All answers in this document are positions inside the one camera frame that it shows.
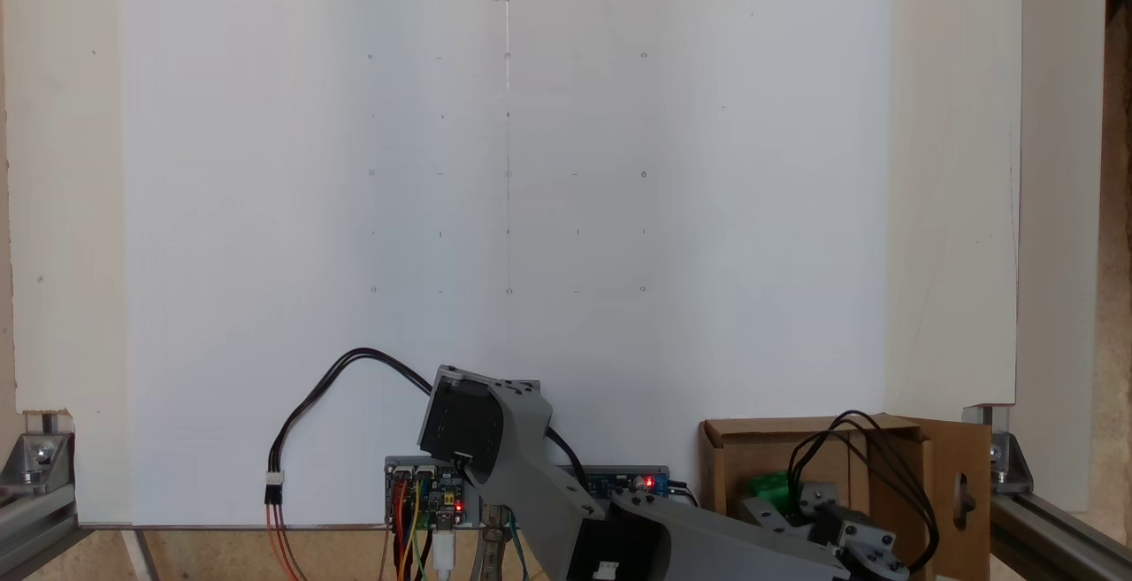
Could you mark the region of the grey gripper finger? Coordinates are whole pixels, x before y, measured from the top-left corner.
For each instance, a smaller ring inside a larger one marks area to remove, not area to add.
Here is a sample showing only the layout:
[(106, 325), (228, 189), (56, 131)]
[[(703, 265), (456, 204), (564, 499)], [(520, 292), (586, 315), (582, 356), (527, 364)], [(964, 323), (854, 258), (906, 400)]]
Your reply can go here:
[(804, 481), (798, 485), (792, 520), (813, 520), (821, 509), (840, 505), (837, 482)]
[(741, 499), (741, 516), (744, 521), (769, 531), (798, 530), (798, 527), (794, 526), (772, 501), (762, 497)]

